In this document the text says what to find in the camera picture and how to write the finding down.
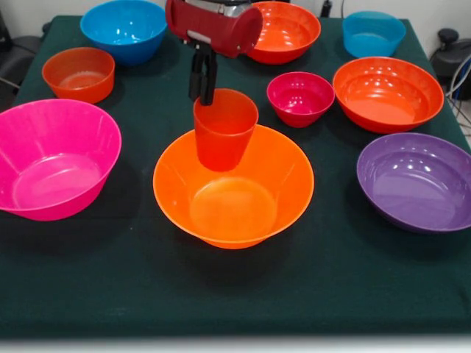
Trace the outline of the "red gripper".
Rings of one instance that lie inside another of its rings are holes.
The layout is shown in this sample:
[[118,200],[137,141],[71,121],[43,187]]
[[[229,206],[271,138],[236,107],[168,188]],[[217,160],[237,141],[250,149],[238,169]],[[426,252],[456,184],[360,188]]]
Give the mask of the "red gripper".
[[201,105],[212,105],[216,53],[232,58],[250,53],[263,27],[261,11],[250,1],[167,1],[165,14],[169,29],[179,39],[212,48],[205,54],[195,50],[188,90],[192,101],[200,97]]

